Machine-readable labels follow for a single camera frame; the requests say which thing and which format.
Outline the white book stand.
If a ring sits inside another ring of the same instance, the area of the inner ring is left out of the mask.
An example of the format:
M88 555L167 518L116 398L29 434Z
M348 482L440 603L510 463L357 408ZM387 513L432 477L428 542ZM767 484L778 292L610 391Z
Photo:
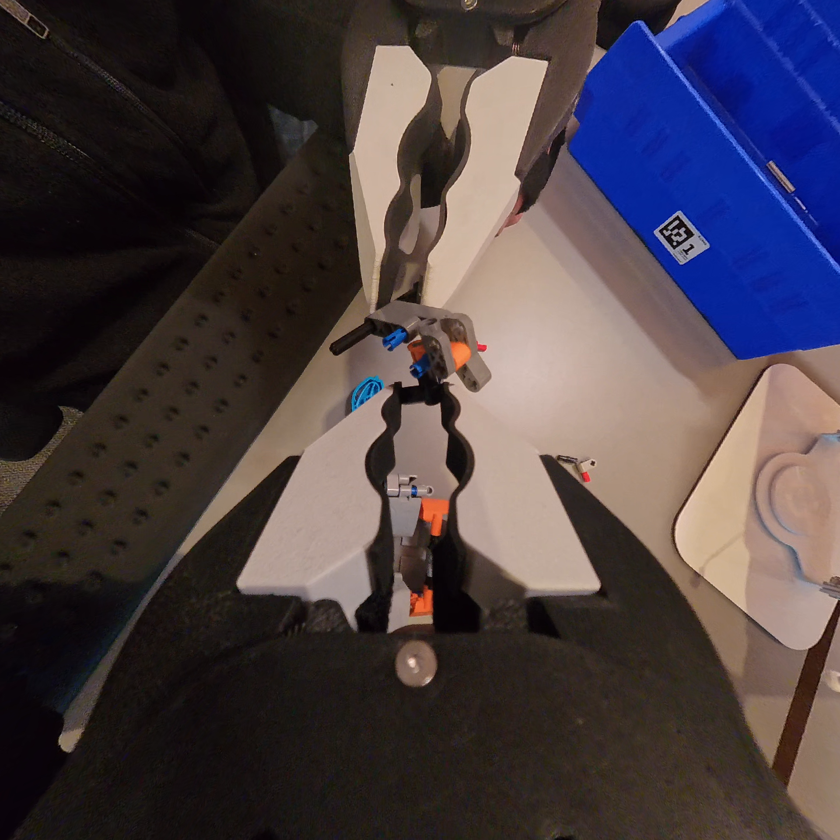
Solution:
M782 645L812 647L838 600L839 407L766 369L674 526L679 556Z

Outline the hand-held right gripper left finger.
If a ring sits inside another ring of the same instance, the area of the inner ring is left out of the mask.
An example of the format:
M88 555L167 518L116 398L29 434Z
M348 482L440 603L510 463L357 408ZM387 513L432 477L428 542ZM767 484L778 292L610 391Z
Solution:
M401 388L388 386L304 450L238 577L242 593L333 601L353 629L387 629L394 542L386 478L401 421Z

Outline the black dimpled pad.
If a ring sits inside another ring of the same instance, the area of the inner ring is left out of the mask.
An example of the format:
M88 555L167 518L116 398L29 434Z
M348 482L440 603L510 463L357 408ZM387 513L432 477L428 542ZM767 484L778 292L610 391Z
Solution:
M3 514L3 683L68 709L360 288L317 132Z

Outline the blue storage bin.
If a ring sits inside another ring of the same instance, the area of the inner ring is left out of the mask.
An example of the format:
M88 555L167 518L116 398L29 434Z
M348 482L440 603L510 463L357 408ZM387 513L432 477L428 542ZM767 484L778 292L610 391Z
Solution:
M631 24L570 153L738 358L839 341L838 2Z

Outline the dark grey angled toy beam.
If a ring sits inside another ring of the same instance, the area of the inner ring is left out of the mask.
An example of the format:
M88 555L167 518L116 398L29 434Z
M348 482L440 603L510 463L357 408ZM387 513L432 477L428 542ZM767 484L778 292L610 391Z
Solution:
M403 300L390 302L368 315L359 327L333 341L329 350L333 355L340 355L362 340L375 336L381 340L385 350L394 351L402 346L407 347L416 338L426 335L438 340L448 338L468 343L474 357L479 356L482 359L482 345L477 341L475 325L471 317L464 313ZM418 381L428 384L442 383L430 381L426 377Z

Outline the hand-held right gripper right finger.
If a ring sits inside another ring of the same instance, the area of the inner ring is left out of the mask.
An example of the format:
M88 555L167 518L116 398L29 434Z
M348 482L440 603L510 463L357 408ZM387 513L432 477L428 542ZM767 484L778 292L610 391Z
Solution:
M477 629L501 602L592 595L601 581L539 451L462 388L444 387L444 628Z

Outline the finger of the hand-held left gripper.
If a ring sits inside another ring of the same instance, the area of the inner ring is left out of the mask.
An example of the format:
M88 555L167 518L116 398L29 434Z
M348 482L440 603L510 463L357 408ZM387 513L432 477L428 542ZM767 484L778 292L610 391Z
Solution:
M429 307L447 305L518 201L516 168L548 65L511 56L468 84L458 124L465 148L443 190L442 221L427 255Z
M350 153L353 213L362 287L369 310L380 307L386 215L402 186L398 153L425 108L431 73L409 45L378 45Z

